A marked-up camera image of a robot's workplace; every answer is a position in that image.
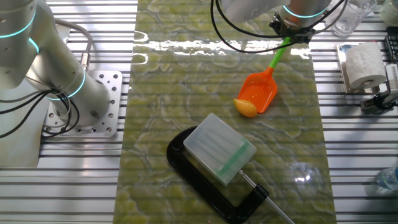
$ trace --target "green tape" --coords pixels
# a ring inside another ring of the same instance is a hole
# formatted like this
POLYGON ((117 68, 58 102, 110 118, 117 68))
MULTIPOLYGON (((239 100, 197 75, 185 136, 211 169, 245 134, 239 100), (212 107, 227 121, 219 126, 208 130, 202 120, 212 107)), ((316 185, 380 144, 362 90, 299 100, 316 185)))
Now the green tape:
POLYGON ((220 171, 216 172, 217 176, 221 177, 222 175, 224 175, 225 172, 229 170, 231 165, 239 159, 239 156, 242 156, 242 154, 246 151, 249 145, 249 142, 244 140, 244 144, 235 152, 235 154, 232 155, 232 157, 228 160, 224 167, 220 171))

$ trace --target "mounting plate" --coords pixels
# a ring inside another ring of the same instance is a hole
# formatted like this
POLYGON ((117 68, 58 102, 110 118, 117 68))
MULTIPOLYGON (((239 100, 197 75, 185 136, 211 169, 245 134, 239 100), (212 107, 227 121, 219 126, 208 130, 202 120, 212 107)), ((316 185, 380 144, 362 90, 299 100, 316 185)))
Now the mounting plate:
MULTIPOLYGON (((109 108, 105 115, 97 123, 82 128, 75 128, 68 133, 61 134, 55 138, 110 138, 118 128, 121 89, 123 75, 119 71, 90 71, 90 76, 102 82, 110 94, 109 108)), ((44 125, 58 126, 64 122, 54 112, 53 104, 50 102, 49 110, 45 117, 44 125)), ((51 128, 51 132, 57 133, 61 128, 51 128)))
POLYGON ((348 49, 354 47, 355 45, 358 45, 358 44, 337 44, 336 45, 338 62, 339 62, 341 72, 343 74, 344 91, 345 91, 345 93, 354 93, 354 94, 361 94, 361 95, 374 95, 374 94, 380 92, 380 86, 376 86, 376 87, 373 87, 370 89, 365 89, 365 90, 355 90, 355 89, 352 89, 351 85, 349 84, 348 74, 347 74, 347 69, 346 69, 346 52, 348 49))

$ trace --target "plastic bottle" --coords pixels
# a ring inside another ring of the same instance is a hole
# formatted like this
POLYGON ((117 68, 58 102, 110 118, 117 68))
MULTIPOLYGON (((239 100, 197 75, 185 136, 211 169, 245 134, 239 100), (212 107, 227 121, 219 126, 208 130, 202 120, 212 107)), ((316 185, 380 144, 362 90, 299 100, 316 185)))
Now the plastic bottle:
POLYGON ((386 0, 379 13, 386 24, 398 26, 398 0, 386 0))
POLYGON ((398 190, 398 167, 380 171, 376 176, 376 181, 385 191, 398 190))

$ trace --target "green marble mat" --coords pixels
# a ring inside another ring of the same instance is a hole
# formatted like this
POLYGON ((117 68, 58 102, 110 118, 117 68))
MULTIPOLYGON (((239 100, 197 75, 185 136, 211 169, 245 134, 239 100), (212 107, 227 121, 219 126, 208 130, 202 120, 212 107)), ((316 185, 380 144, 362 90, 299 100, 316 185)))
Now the green marble mat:
MULTIPOLYGON (((268 23, 274 12, 241 27, 273 34, 268 23)), ((218 14, 217 21, 223 35, 246 50, 281 43, 239 34, 218 14)), ((249 74, 267 68, 273 53, 240 54, 221 43, 208 0, 139 0, 135 40, 114 223, 224 223, 166 158, 169 142, 210 113, 257 147, 243 170, 293 221, 336 223, 307 45, 287 51, 274 73, 277 96, 266 113, 247 119, 232 99, 249 74)), ((238 175, 223 187, 197 166, 235 205, 251 191, 238 175)), ((264 203, 248 223, 284 221, 264 203)))

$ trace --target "paper towel holder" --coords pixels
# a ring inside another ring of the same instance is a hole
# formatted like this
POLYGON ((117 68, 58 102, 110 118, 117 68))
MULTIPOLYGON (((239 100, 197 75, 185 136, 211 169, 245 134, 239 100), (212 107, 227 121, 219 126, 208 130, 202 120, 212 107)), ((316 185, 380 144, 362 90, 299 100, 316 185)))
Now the paper towel holder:
POLYGON ((351 93, 351 94, 360 94, 360 95, 374 95, 376 93, 380 92, 380 86, 375 86, 373 88, 369 89, 364 89, 364 90, 357 90, 351 88, 351 85, 349 84, 348 80, 348 74, 346 70, 346 52, 348 49, 359 45, 359 43, 355 44, 337 44, 336 49, 337 49, 337 56, 338 56, 338 62, 340 66, 340 70, 343 74, 343 89, 345 93, 351 93))

